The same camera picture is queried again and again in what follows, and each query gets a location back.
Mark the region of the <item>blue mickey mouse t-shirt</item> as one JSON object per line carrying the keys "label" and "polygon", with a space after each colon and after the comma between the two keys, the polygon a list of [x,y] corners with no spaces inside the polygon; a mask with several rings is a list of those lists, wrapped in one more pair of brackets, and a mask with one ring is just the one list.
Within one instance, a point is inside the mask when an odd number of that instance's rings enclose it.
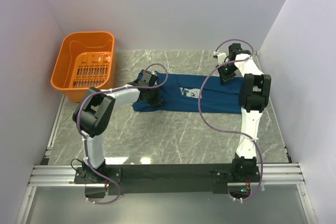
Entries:
{"label": "blue mickey mouse t-shirt", "polygon": [[203,90],[205,76],[190,74],[169,74],[164,85],[159,87],[160,105],[150,105],[147,101],[137,101],[132,107],[137,112],[158,110],[174,112],[198,112],[198,98],[201,97],[201,111],[204,113],[240,114],[238,104],[242,77],[220,83],[219,77],[211,76]]}

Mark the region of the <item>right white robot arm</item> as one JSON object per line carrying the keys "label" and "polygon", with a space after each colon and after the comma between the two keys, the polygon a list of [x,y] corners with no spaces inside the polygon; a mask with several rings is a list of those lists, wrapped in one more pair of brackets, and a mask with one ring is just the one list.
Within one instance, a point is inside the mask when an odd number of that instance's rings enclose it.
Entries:
{"label": "right white robot arm", "polygon": [[230,175],[237,182],[257,180],[260,174],[257,167],[258,129],[263,111],[269,103],[271,76],[259,69],[251,52],[243,50],[239,43],[231,44],[228,54],[215,50],[213,57],[218,62],[222,85],[233,80],[236,71],[239,71],[243,78],[238,95],[238,105],[242,111],[242,134]]}

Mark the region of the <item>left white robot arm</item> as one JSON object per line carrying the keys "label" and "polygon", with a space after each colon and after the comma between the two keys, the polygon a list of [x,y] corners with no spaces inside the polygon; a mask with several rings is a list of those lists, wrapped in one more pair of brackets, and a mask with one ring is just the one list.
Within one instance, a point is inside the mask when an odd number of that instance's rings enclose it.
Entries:
{"label": "left white robot arm", "polygon": [[82,166],[91,182],[104,179],[106,165],[102,150],[102,135],[109,125],[114,109],[139,101],[160,105],[159,78],[157,74],[144,71],[139,78],[120,88],[99,90],[91,87],[73,113],[73,121],[81,135],[84,149]]}

